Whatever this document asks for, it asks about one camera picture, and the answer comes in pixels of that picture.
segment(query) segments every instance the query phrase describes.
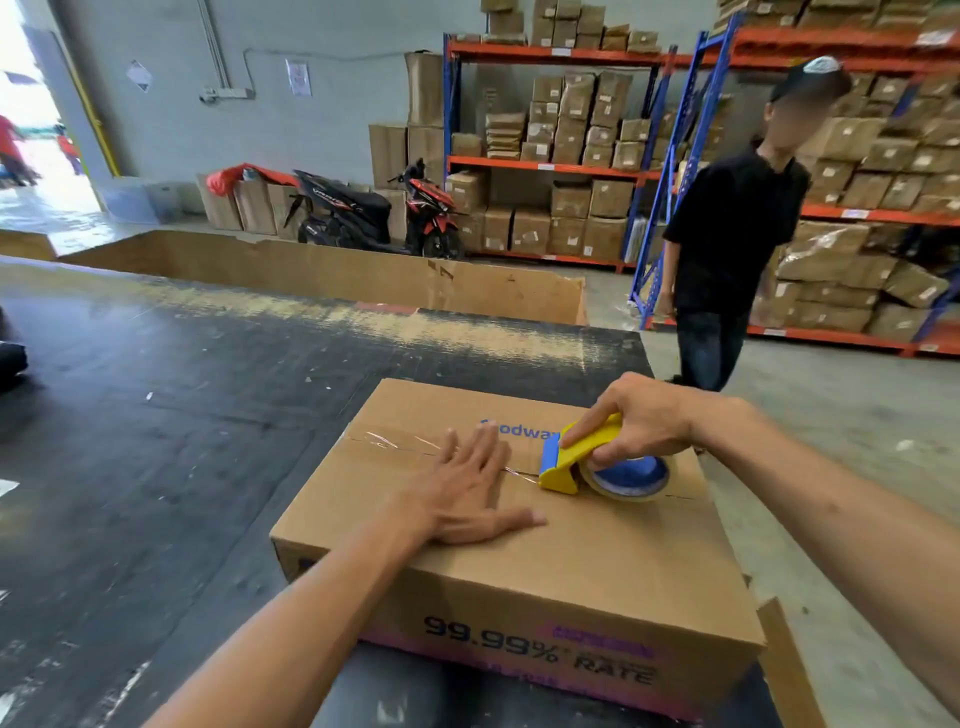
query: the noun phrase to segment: paper notice on wall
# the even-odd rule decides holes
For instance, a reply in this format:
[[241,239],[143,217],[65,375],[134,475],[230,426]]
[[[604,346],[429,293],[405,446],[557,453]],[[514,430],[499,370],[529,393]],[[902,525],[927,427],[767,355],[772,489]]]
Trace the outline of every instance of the paper notice on wall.
[[310,91],[310,70],[303,61],[287,59],[287,78],[294,96],[312,96]]
[[127,69],[127,78],[137,84],[144,93],[154,84],[154,74],[144,68],[140,61],[131,61]]

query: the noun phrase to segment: black cap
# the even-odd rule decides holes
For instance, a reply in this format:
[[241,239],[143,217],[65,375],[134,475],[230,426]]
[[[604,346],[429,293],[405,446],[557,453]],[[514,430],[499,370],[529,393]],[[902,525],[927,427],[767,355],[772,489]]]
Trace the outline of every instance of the black cap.
[[850,74],[844,70],[840,61],[833,56],[821,56],[791,66],[786,78],[774,86],[770,101],[775,102],[789,96],[833,103],[850,93],[852,87]]

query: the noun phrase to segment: yellow tape dispenser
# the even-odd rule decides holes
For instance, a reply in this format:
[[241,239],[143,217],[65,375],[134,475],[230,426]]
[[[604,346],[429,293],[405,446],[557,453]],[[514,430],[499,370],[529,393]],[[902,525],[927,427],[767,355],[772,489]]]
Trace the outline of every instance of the yellow tape dispenser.
[[541,488],[576,496],[580,488],[589,486],[601,496],[616,500],[642,501],[664,495],[671,476],[676,472],[672,457],[640,457],[624,460],[602,471],[591,470],[589,455],[606,445],[620,433],[620,415],[611,415],[595,432],[570,448],[560,447],[561,436],[573,425],[567,425],[559,435],[543,441],[540,459]]

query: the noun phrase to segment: jeans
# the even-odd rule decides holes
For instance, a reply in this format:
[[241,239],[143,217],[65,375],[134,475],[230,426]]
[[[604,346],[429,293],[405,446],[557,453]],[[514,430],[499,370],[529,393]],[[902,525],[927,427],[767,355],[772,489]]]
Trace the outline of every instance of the jeans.
[[677,311],[681,383],[710,392],[723,389],[740,356],[749,322],[749,311]]

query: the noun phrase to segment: concrete floor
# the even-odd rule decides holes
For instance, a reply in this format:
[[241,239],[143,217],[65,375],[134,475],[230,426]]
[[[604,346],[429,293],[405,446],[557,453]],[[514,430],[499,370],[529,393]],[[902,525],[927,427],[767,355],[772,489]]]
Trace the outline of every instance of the concrete floor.
[[[47,232],[61,253],[145,230],[106,221],[88,187],[66,182],[63,189],[50,185],[0,192],[0,227]],[[176,227],[201,230],[204,224]],[[627,305],[628,276],[554,268],[586,278],[593,326],[636,327]],[[674,335],[642,335],[657,376],[676,374]],[[751,340],[727,392],[753,402],[784,429],[858,473],[960,523],[957,366],[950,359],[900,359]],[[760,597],[776,595],[784,604],[830,728],[960,725],[756,498],[708,456],[702,463],[743,570],[754,578]]]

